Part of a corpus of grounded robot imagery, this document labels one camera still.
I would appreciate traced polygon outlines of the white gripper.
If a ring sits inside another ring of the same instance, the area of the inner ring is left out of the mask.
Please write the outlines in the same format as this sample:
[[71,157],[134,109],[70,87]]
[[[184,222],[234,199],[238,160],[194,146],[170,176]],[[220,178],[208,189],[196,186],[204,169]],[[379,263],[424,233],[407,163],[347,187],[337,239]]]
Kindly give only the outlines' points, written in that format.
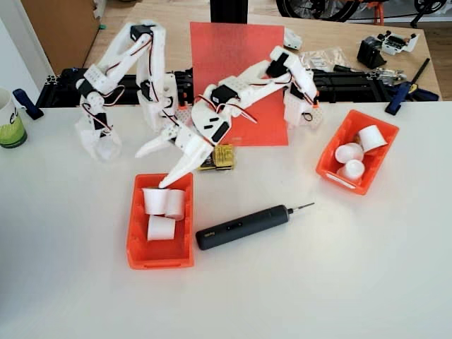
[[173,124],[166,126],[162,130],[162,136],[158,136],[142,145],[136,151],[135,158],[145,157],[152,152],[174,144],[184,153],[184,155],[158,184],[160,189],[166,188],[184,175],[201,166],[213,151],[213,146],[202,136],[198,135],[186,125],[179,123],[178,125]]
[[100,129],[95,129],[94,124],[85,117],[81,117],[75,123],[75,129],[82,143],[82,146],[88,152],[90,157],[95,160],[99,160],[100,158],[97,154],[97,146],[99,142],[98,139],[100,139],[102,136],[111,134],[112,129],[108,129],[104,126],[102,126]]

